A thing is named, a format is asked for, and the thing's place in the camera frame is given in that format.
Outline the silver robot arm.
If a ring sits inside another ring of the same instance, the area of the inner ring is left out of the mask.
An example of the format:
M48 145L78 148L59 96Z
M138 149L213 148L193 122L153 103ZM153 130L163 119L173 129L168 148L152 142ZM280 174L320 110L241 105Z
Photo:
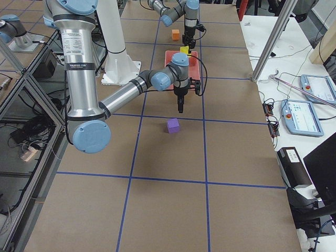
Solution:
M160 14L160 20L166 27L171 26L180 17L184 17L184 34L182 36L182 42L184 46L188 47L190 53L195 48L196 39L195 31L205 31L205 27L198 20L199 1L186 0L177 1L175 7L166 7L162 1L147 1L150 9Z
M146 92L170 85L185 89L188 56L178 52L161 70L141 71L141 63L127 53L116 1L44 1L44 19L61 33L71 108L66 123L69 142L84 153L97 153L109 143L105 120L122 106ZM100 23L107 58L102 83L119 89L98 100L92 31Z

